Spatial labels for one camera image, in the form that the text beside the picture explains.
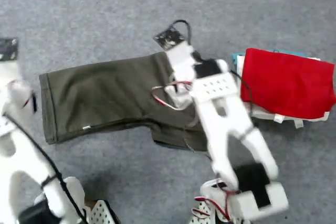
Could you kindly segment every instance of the red cloth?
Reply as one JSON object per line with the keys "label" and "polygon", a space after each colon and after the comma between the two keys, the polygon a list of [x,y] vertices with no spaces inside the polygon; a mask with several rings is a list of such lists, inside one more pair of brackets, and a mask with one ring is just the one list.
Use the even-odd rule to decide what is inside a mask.
{"label": "red cloth", "polygon": [[[316,119],[336,102],[333,71],[334,64],[328,62],[248,48],[242,79],[254,104],[271,113]],[[242,100],[250,101],[248,89],[241,88]]]}

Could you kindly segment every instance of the black cable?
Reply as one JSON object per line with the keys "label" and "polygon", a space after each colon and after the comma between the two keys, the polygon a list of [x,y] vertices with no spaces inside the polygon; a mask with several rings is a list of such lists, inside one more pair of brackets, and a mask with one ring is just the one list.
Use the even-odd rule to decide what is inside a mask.
{"label": "black cable", "polygon": [[42,153],[43,157],[48,161],[48,163],[53,168],[53,170],[55,172],[55,175],[56,175],[57,179],[59,180],[61,188],[63,189],[63,191],[65,192],[65,194],[69,198],[69,201],[73,205],[77,215],[81,218],[81,220],[84,222],[84,224],[88,224],[84,215],[81,213],[81,211],[79,210],[79,208],[78,208],[77,204],[75,203],[73,197],[71,196],[71,194],[68,190],[67,184],[63,181],[62,174],[58,170],[54,161],[51,160],[51,158],[48,156],[48,154],[38,145],[38,143],[36,143],[36,141],[11,116],[7,115],[6,113],[4,113],[3,116],[6,117],[8,120],[10,120],[16,127],[18,127],[18,129],[21,130],[27,136],[27,138],[31,141],[31,143]]}
{"label": "black cable", "polygon": [[189,45],[191,45],[191,26],[186,20],[184,19],[175,20],[173,23],[171,23],[171,25],[169,25],[169,28],[174,27],[174,25],[178,23],[184,23],[187,26],[187,42]]}
{"label": "black cable", "polygon": [[233,75],[235,75],[236,77],[238,77],[238,79],[242,82],[242,84],[247,88],[248,91],[248,95],[250,96],[250,100],[248,101],[250,104],[250,111],[249,111],[249,116],[250,118],[252,118],[253,115],[253,97],[252,97],[252,91],[251,88],[249,87],[249,85],[246,83],[246,81],[244,81],[242,79],[242,77],[234,70],[230,70],[230,73],[232,73]]}

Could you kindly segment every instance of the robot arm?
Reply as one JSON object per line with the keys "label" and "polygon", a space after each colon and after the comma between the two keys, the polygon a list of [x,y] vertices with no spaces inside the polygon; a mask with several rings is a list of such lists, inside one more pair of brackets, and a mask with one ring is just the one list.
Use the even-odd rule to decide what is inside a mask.
{"label": "robot arm", "polygon": [[[154,39],[165,50],[175,81],[190,81],[192,88],[190,92],[182,85],[176,90],[171,86],[165,90],[177,107],[194,103],[207,136],[214,173],[228,189],[241,191],[230,197],[232,214],[256,220],[287,209],[288,201],[282,185],[273,182],[278,177],[278,166],[240,99],[227,63],[195,58],[190,38],[184,39],[173,25]],[[247,147],[255,163],[232,168],[227,156],[230,135]]]}
{"label": "robot arm", "polygon": [[[0,222],[16,224],[19,219],[21,224],[32,223],[32,211],[43,210],[41,215],[48,215],[49,223],[77,223],[78,213],[61,186],[57,169],[29,136],[36,103],[31,88],[20,75],[17,54],[17,39],[0,39]],[[14,154],[7,153],[6,141],[13,142]],[[20,173],[35,180],[46,198],[33,210],[25,211],[21,219],[17,208]],[[75,188],[70,193],[71,198],[78,209],[83,209],[84,190],[79,181],[67,178],[64,183],[66,187]]]}

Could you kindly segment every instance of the gray felt surface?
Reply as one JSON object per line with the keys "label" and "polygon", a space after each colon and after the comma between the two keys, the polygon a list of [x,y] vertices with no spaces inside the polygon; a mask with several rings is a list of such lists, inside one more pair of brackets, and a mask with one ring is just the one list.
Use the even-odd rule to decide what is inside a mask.
{"label": "gray felt surface", "polygon": [[[205,58],[231,62],[230,54],[258,47],[335,63],[335,15],[336,0],[0,0],[0,36],[20,38],[24,76],[39,93],[41,73],[158,51],[152,36],[177,18],[191,23]],[[290,209],[258,223],[334,223],[335,122],[332,111],[300,130],[261,123]],[[214,178],[204,156],[155,145],[144,127],[54,146],[44,141],[41,111],[33,128],[64,176],[78,177],[88,197],[108,199],[122,223],[186,223],[200,185]],[[249,158],[237,143],[229,155],[234,164]],[[28,181],[21,206],[38,193]]]}

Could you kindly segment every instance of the green fabric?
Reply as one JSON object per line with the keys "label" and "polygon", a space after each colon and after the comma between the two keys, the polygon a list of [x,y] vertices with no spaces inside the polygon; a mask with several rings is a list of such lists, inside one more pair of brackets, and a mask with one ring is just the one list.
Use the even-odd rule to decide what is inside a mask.
{"label": "green fabric", "polygon": [[[54,144],[103,130],[148,126],[156,142],[186,147],[186,138],[192,148],[205,151],[206,137],[201,125],[185,129],[194,119],[194,107],[174,111],[159,105],[150,95],[152,87],[169,82],[172,71],[166,54],[161,52],[40,75],[47,142]],[[163,90],[157,92],[172,102]]]}

